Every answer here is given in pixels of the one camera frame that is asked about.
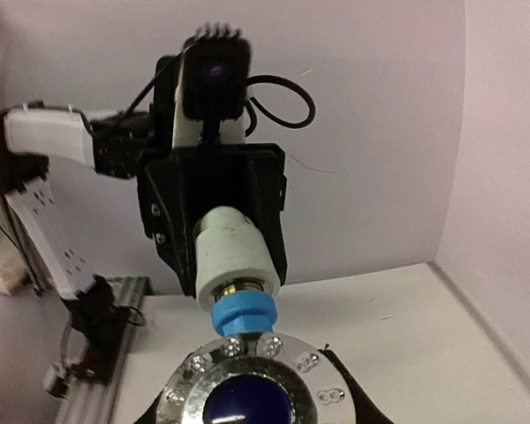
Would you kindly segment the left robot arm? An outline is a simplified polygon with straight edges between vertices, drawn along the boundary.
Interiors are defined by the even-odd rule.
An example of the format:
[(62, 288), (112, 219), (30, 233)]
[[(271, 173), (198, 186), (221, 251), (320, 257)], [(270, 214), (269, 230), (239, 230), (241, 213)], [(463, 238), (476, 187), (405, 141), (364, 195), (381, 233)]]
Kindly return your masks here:
[[(71, 326), (98, 351), (125, 312), (103, 275), (117, 223), (138, 223), (216, 332), (274, 328), (287, 269), (284, 152), (247, 142), (241, 112), (156, 104), (131, 118), (26, 103), (0, 112), (0, 194), (52, 275)], [(116, 221), (109, 213), (122, 207)]]

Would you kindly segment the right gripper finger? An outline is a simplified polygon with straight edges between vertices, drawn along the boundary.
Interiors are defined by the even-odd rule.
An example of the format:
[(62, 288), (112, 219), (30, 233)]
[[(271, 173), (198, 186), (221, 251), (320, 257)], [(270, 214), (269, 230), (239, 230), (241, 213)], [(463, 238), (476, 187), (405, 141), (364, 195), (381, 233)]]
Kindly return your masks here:
[(325, 345), (319, 352), (328, 359), (343, 377), (352, 397), (356, 424), (393, 424), (393, 421), (376, 406), (359, 385), (348, 367), (328, 345)]

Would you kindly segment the white plastic pipe fitting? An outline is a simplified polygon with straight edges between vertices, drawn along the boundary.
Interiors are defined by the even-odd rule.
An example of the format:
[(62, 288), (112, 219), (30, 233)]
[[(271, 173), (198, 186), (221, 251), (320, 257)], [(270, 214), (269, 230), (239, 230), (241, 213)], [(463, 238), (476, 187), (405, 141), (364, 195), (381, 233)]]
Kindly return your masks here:
[(265, 239), (237, 209), (211, 209), (195, 225), (194, 247), (195, 293), (204, 311), (211, 311), (220, 289), (237, 281), (257, 283), (270, 295), (278, 293), (280, 277)]

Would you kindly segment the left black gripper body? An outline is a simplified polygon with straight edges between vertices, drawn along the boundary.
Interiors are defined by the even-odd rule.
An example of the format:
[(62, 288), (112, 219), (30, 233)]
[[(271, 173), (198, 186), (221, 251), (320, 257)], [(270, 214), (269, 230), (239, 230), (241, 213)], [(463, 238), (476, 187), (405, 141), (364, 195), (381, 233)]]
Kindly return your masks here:
[(287, 275), (281, 225), (285, 152), (274, 143), (202, 145), (169, 152), (145, 149), (137, 162), (144, 231), (175, 272), (183, 293), (195, 290), (193, 230), (211, 209), (233, 207), (263, 235), (277, 275)]

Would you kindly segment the blue water faucet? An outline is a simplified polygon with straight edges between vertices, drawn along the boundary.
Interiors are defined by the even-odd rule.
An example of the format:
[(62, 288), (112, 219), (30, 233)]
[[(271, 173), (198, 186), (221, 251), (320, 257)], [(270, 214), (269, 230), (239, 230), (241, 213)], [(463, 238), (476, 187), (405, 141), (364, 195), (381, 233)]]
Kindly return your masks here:
[(344, 375), (312, 345), (273, 330), (274, 298), (231, 284), (211, 310), (219, 338), (190, 353), (165, 384), (158, 423), (355, 423)]

